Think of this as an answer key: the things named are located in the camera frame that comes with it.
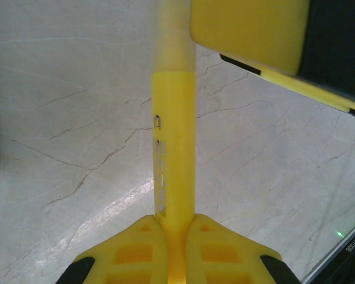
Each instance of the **translucent yellow tube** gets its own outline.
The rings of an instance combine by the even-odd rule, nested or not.
[[[152,78],[155,216],[167,238],[169,283],[185,283],[195,214],[196,52],[189,1],[160,0]]]

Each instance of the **white marble surface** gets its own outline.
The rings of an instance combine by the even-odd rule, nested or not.
[[[152,0],[0,1],[0,283],[153,213]],[[355,118],[198,48],[197,211],[302,278],[355,225]]]

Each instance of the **rectangular hole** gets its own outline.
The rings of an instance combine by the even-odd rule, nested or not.
[[[150,284],[150,282],[151,272],[134,271],[110,275],[107,277],[105,284]]]
[[[114,259],[115,264],[151,262],[152,244],[129,244],[120,247]]]
[[[201,245],[201,257],[204,262],[241,262],[237,247],[231,244],[203,244]]]
[[[249,274],[205,272],[206,284],[253,284]]]

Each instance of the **marble floor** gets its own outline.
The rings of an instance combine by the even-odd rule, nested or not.
[[[0,1],[0,283],[153,213],[153,0]],[[355,118],[197,51],[196,210],[299,278],[355,225]]]

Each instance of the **yellow pole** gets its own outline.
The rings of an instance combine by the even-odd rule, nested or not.
[[[195,215],[196,50],[189,1],[160,0],[152,78],[155,217],[167,238],[169,284],[185,283]]]

